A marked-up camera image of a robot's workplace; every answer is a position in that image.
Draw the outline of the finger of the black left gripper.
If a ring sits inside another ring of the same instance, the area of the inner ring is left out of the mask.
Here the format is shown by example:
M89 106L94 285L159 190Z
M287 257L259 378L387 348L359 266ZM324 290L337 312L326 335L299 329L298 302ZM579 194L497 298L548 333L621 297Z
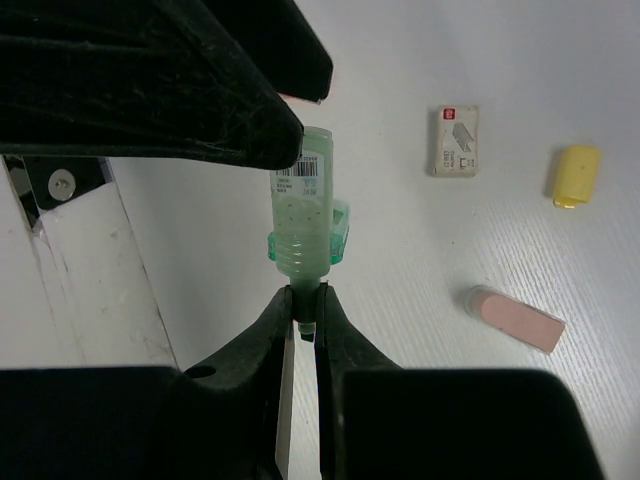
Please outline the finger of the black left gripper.
M200 1L5 1L6 154L283 168L303 128Z
M209 9L280 94L310 102L330 91L333 62L293 1L211 1Z

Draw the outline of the green highlighter pen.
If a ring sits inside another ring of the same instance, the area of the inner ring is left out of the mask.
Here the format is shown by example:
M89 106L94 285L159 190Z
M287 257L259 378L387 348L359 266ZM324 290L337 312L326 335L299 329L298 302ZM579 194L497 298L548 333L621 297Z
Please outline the green highlighter pen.
M294 165L270 174L268 257L289 279L293 319L305 341L315 337L321 280L343 260L350 230L350 207L334 197L333 151L330 131L307 126Z

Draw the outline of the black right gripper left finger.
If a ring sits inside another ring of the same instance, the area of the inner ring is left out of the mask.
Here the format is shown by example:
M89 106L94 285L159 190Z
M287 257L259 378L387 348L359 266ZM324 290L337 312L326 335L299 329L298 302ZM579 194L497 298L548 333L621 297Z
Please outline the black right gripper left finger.
M283 479L289 461L292 295L191 368L1 374L5 479Z

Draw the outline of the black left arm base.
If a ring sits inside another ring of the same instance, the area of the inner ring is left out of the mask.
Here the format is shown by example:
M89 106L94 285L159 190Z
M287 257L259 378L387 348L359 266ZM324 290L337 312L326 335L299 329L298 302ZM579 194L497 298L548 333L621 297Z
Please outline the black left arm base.
M101 157L3 157L27 222L33 228L43 212L85 195L111 180Z

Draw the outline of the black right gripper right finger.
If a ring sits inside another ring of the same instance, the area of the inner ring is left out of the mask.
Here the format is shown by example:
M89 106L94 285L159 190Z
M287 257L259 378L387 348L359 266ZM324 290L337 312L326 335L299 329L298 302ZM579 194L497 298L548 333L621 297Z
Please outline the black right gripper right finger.
M600 479L581 413L532 369L405 369L322 285L315 307L325 479Z

